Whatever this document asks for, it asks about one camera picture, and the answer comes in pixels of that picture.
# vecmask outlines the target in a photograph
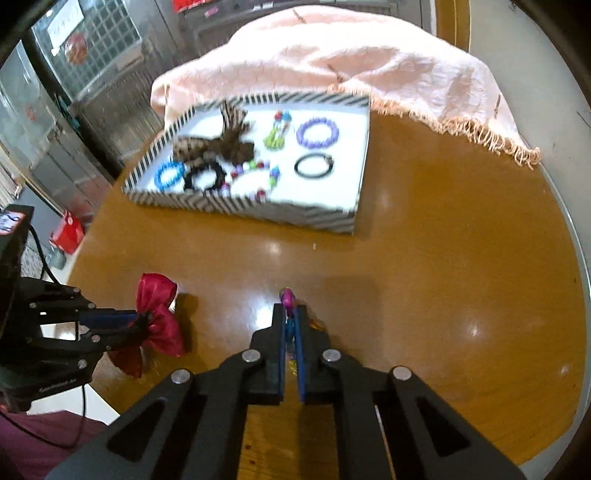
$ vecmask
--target striped box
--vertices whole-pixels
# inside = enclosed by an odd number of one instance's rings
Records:
[[[241,105],[248,109],[248,105],[281,104],[285,103],[310,103],[335,106],[351,106],[365,109],[369,125],[369,98],[367,96],[354,96],[347,93],[320,93],[320,92],[288,92],[288,93],[260,93],[236,96],[228,100],[232,105]],[[355,227],[355,215],[358,202],[354,209],[330,209],[318,205],[296,205],[290,202],[278,202],[275,200],[252,200],[248,197],[221,196],[218,192],[191,192],[191,193],[164,193],[137,189],[137,185],[149,169],[150,165],[158,158],[159,153],[165,149],[172,139],[179,133],[182,127],[196,115],[219,109],[221,100],[194,105],[168,130],[156,140],[142,157],[140,162],[132,170],[125,180],[123,192],[129,199],[140,205],[163,206],[170,208],[182,208],[199,210],[202,212],[219,212],[228,215],[252,217],[271,220],[278,223],[290,223],[298,226],[307,226],[314,229],[329,230],[336,233],[353,234]],[[362,178],[359,182],[361,192]]]

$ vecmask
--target red ribbon bow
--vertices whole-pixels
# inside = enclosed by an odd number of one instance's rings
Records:
[[[150,346],[156,351],[170,356],[185,354],[180,326],[169,310],[177,294],[177,284],[159,273],[145,273],[139,281],[135,298],[138,313],[152,314],[148,325],[147,338],[137,346],[110,351],[113,364],[128,375],[142,376],[142,353],[140,345]]]

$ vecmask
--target bracelet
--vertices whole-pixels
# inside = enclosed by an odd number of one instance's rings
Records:
[[[269,150],[281,150],[285,147],[285,134],[291,124],[291,114],[289,112],[277,112],[271,133],[264,139],[263,143]]]
[[[216,174],[216,181],[210,187],[203,189],[204,192],[211,192],[213,190],[222,190],[224,180],[226,178],[226,172],[224,172],[222,166],[216,161],[208,161],[200,163],[189,170],[184,178],[184,189],[186,190],[197,190],[194,185],[195,177],[202,174],[206,170],[212,170]]]
[[[169,171],[174,171],[174,177],[169,178],[167,181],[162,181],[162,175]],[[169,189],[175,183],[183,178],[185,172],[185,166],[183,163],[178,161],[169,161],[159,166],[158,171],[154,175],[154,185],[160,191]]]
[[[330,137],[328,139],[324,140],[323,142],[311,142],[311,141],[306,140],[304,138],[306,131],[310,127],[313,127],[314,125],[326,125],[327,127],[329,127],[330,128]],[[311,150],[313,150],[315,148],[327,148],[327,147],[330,147],[331,145],[333,145],[334,143],[336,143],[336,141],[339,139],[339,129],[337,128],[336,123],[334,123],[332,120],[329,120],[327,118],[315,117],[311,120],[308,120],[305,124],[301,124],[300,127],[298,128],[295,136],[297,138],[297,142],[302,147],[306,147]]]
[[[303,161],[306,161],[309,158],[314,158],[314,157],[322,157],[324,159],[324,161],[326,162],[326,165],[327,165],[326,171],[323,171],[321,173],[302,173],[302,172],[300,172],[300,164]],[[312,152],[312,153],[308,153],[307,155],[302,155],[298,159],[298,161],[295,162],[294,170],[300,177],[303,177],[305,179],[321,179],[321,178],[326,177],[330,172],[332,172],[334,165],[335,165],[335,161],[333,160],[333,158],[330,155],[326,155],[324,153]]]
[[[261,171],[261,170],[268,170],[269,171],[269,182],[268,188],[263,189],[260,188],[256,191],[256,193],[251,193],[248,197],[251,200],[265,200],[268,193],[271,192],[277,186],[277,180],[279,180],[279,167],[271,168],[271,163],[269,161],[254,161],[251,160],[250,162],[244,162],[242,165],[237,165],[231,172],[226,176],[226,183],[222,186],[222,195],[228,196],[230,195],[230,188],[231,185],[236,182],[238,178],[244,176],[247,173],[253,171]]]

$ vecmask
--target glass block wall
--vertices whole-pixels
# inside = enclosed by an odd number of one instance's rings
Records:
[[[81,65],[68,63],[64,44],[53,51],[47,27],[55,14],[66,4],[59,0],[53,13],[43,16],[33,27],[37,44],[50,63],[54,74],[71,99],[84,90],[121,53],[139,41],[139,34],[131,21],[123,0],[80,0],[84,20],[74,32],[84,35],[88,55]]]

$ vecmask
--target black scrunchie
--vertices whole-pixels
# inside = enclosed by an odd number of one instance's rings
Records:
[[[226,181],[226,172],[224,171],[222,166],[217,161],[212,160],[212,161],[207,161],[207,162],[201,163],[195,167],[192,167],[189,170],[189,172],[184,177],[185,191],[189,190],[189,191],[194,192],[196,189],[193,187],[193,179],[197,175],[201,175],[206,170],[212,170],[216,174],[216,181],[212,186],[204,189],[203,191],[204,192],[212,192],[214,190],[221,189],[222,185]]]

